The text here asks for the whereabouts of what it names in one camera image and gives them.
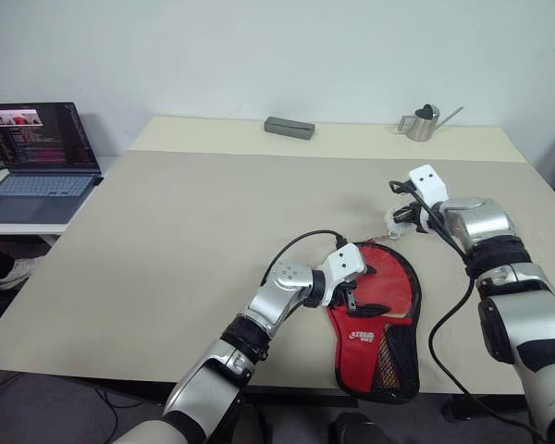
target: laptop screen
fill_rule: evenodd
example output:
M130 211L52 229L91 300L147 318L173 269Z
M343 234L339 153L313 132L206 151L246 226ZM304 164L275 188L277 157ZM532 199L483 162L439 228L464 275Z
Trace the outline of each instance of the laptop screen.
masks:
M11 171L99 171L72 103L0 105L0 155Z

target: black mesh pocket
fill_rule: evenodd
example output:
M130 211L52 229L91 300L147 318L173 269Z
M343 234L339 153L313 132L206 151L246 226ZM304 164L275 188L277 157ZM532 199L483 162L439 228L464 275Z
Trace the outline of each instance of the black mesh pocket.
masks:
M403 402L419 391L414 326L387 324L378 344L371 391L382 401Z

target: beige table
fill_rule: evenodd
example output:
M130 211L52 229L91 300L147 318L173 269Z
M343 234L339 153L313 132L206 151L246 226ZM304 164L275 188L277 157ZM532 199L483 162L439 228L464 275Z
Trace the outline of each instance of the beige table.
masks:
M340 153L334 140L347 141ZM225 151L242 155L214 154ZM265 134L260 122L158 117L0 320L0 368L178 380L255 292L281 246L316 228L350 240L383 234L384 212L400 203L387 181L424 159L453 196L500 202L555 286L555 195L500 129L448 128L418 143L386 126L320 125L302 142ZM422 391L455 392L426 336L465 289L461 262L434 236L388 245L412 262L424 289ZM288 257L318 265L332 248L332 239L316 237ZM440 332L441 358L474 392L521 392L511 368L488 357L475 304ZM324 312L299 310L253 383L336 387L333 353Z

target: sneaker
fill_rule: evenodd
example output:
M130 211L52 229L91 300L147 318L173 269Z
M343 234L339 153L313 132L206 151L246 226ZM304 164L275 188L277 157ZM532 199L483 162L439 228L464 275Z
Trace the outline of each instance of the sneaker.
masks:
M42 259L43 256L32 259L17 259L10 273L0 279L0 290L10 290L27 280Z

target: laptop keyboard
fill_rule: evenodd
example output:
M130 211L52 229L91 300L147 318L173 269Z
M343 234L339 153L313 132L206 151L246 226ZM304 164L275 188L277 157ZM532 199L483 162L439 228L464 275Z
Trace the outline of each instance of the laptop keyboard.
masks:
M0 183L0 196L76 197L92 176L8 176Z

